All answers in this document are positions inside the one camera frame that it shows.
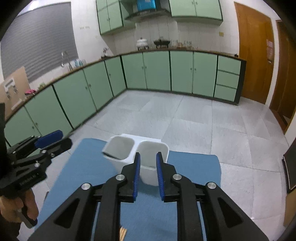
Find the human hand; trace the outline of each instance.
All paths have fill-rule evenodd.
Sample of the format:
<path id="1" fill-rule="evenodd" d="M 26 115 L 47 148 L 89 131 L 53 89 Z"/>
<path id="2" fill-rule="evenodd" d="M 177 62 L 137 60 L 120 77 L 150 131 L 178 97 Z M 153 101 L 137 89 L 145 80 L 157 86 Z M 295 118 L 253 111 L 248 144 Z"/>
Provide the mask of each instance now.
<path id="1" fill-rule="evenodd" d="M 21 219 L 17 215 L 17 210 L 22 209 L 24 205 L 28 208 L 27 216 L 33 220 L 38 217 L 39 211 L 35 201 L 35 195 L 32 189 L 25 191 L 24 201 L 19 197 L 15 199 L 8 199 L 4 196 L 0 197 L 0 211 L 1 215 L 9 222 L 21 223 Z"/>

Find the countertop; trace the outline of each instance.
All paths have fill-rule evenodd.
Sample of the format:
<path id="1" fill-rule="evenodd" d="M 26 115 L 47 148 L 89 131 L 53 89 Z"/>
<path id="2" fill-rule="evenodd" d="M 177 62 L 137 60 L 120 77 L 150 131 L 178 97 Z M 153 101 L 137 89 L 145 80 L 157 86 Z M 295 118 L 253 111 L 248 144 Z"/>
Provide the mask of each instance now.
<path id="1" fill-rule="evenodd" d="M 173 48 L 173 47 L 170 47 L 170 48 L 150 48 L 150 49 L 143 49 L 143 50 L 140 50 L 140 51 L 131 51 L 131 52 L 127 52 L 127 53 L 121 53 L 121 54 L 117 54 L 117 55 L 113 55 L 113 56 L 110 56 L 110 57 L 105 57 L 103 59 L 99 59 L 99 60 L 96 60 L 96 61 L 93 61 L 93 62 L 90 62 L 90 63 L 87 63 L 86 65 L 83 65 L 81 67 L 78 67 L 78 68 L 75 68 L 55 79 L 53 79 L 52 81 L 48 82 L 42 89 L 40 90 L 36 90 L 36 93 L 35 95 L 37 95 L 39 92 L 45 90 L 47 87 L 49 87 L 50 85 L 54 84 L 55 82 L 81 70 L 81 69 L 84 69 L 88 66 L 91 66 L 93 64 L 96 64 L 96 63 L 99 63 L 101 61 L 104 61 L 104 60 L 107 60 L 107 59 L 110 59 L 110 58 L 114 58 L 114 57 L 118 57 L 120 55 L 127 55 L 127 54 L 133 54 L 133 53 L 141 53 L 141 52 L 153 52 L 153 51 L 192 51 L 192 52 L 201 52 L 201 53 L 211 53 L 211 54 L 217 54 L 217 55 L 221 55 L 221 56 L 225 56 L 225 57 L 231 57 L 231 58 L 234 58 L 234 59 L 237 59 L 237 60 L 242 60 L 242 61 L 245 61 L 244 59 L 241 59 L 241 58 L 238 58 L 238 57 L 235 57 L 233 54 L 229 54 L 229 53 L 223 53 L 223 52 L 216 52 L 216 51 L 206 51 L 206 50 L 193 50 L 193 49 L 190 49 L 190 48 L 185 48 L 185 47 L 182 47 L 182 48 Z M 8 116 L 5 116 L 5 120 L 8 121 L 16 112 L 18 112 L 18 110 L 20 108 L 22 108 L 27 102 L 30 101 L 30 99 L 32 99 L 34 97 L 33 96 L 30 96 L 29 98 L 27 98 L 26 100 L 24 100 L 23 102 L 21 102 L 19 104 L 19 106 L 17 108 L 15 108 L 10 115 Z"/>

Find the poster on door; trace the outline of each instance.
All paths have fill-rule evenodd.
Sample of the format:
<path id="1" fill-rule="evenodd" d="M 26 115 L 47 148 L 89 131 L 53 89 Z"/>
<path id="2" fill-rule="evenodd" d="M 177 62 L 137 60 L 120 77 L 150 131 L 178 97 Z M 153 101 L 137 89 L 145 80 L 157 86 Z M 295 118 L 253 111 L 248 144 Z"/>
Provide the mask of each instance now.
<path id="1" fill-rule="evenodd" d="M 274 44 L 272 41 L 266 40 L 267 45 L 267 59 L 268 61 L 273 61 L 274 56 Z"/>

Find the black pot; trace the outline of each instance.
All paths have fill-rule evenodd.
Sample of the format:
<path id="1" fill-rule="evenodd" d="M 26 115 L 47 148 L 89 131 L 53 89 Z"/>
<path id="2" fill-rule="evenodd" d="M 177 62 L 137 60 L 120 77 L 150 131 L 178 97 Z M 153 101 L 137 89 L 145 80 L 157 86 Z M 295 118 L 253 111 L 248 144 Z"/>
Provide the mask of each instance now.
<path id="1" fill-rule="evenodd" d="M 153 41 L 154 42 L 154 44 L 156 45 L 156 47 L 157 46 L 167 46 L 168 47 L 168 45 L 170 44 L 170 40 L 161 40 L 161 39 L 158 39 L 158 40 L 154 40 Z"/>

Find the orange door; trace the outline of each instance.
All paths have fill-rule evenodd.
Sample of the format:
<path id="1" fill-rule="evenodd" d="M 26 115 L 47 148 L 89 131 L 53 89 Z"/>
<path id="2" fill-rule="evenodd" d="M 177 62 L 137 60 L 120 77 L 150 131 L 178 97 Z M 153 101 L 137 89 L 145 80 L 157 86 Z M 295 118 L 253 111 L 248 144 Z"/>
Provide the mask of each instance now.
<path id="1" fill-rule="evenodd" d="M 239 24 L 239 57 L 247 61 L 242 96 L 265 104 L 274 68 L 271 19 L 245 5 L 234 4 Z"/>

